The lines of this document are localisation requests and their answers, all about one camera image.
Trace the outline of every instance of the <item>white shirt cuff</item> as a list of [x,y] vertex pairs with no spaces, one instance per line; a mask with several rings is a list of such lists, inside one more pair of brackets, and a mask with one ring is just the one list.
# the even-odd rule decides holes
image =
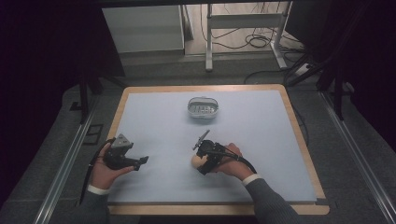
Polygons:
[[261,177],[260,175],[257,175],[257,174],[250,175],[250,176],[246,177],[246,178],[242,181],[242,184],[243,184],[244,186],[246,186],[246,185],[250,184],[250,182],[252,182],[253,180],[258,179],[258,178],[262,178],[262,177]]
[[98,194],[98,195],[105,195],[110,192],[110,189],[99,189],[97,187],[89,185],[87,191],[92,192],[94,194]]

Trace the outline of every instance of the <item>left hand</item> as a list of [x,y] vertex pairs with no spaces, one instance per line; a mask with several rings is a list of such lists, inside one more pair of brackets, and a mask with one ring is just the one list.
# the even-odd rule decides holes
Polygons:
[[106,150],[110,148],[110,143],[107,143],[100,151],[96,163],[92,169],[92,181],[91,185],[99,189],[110,189],[114,180],[120,175],[125,175],[131,172],[134,167],[129,166],[119,170],[112,170],[106,166],[103,162],[103,157]]

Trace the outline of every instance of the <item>sleeve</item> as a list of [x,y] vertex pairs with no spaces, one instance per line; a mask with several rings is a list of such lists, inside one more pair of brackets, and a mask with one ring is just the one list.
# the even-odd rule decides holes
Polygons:
[[73,224],[109,224],[110,214],[107,207],[108,194],[99,195],[86,191],[81,205],[64,216],[63,223]]
[[259,223],[294,224],[304,223],[294,209],[262,178],[256,178],[246,185],[254,202],[254,213]]

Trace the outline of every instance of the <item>human hand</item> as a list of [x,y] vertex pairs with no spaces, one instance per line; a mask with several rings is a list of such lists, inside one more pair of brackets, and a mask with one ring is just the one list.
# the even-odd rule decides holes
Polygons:
[[112,170],[106,166],[103,161],[106,150],[110,148],[110,143],[107,143],[100,151],[96,163],[92,169],[91,185],[99,189],[110,189],[114,180],[120,175],[125,175],[131,172],[134,167],[129,166],[119,170]]
[[[231,152],[235,153],[236,155],[242,157],[241,150],[234,143],[230,143],[230,145],[225,147],[227,147]],[[211,173],[216,172],[223,172],[226,175],[235,176],[240,180],[244,180],[245,178],[254,174],[244,163],[236,161],[235,159],[230,157],[224,157],[221,160],[220,164],[211,171]]]

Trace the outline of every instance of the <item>black device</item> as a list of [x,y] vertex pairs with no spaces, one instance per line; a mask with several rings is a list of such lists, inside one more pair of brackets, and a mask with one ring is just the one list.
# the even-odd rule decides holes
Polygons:
[[204,140],[204,138],[209,132],[210,130],[207,130],[199,138],[198,142],[195,144],[195,147],[192,148],[192,150],[198,148],[196,155],[200,158],[207,155],[206,162],[197,168],[197,170],[201,174],[206,175],[211,170],[213,170],[217,165],[219,165],[219,163],[221,162],[224,156],[231,157],[236,161],[240,161],[244,163],[254,174],[257,174],[253,165],[250,164],[250,162],[247,161],[245,158],[233,153],[227,147],[224,147],[219,143],[213,143],[210,140]]
[[125,153],[132,148],[134,143],[131,143],[122,133],[113,140],[111,147],[105,152],[103,161],[106,166],[112,170],[119,170],[124,167],[133,166],[135,171],[138,171],[140,165],[145,164],[149,157],[143,157],[139,160],[125,157]]

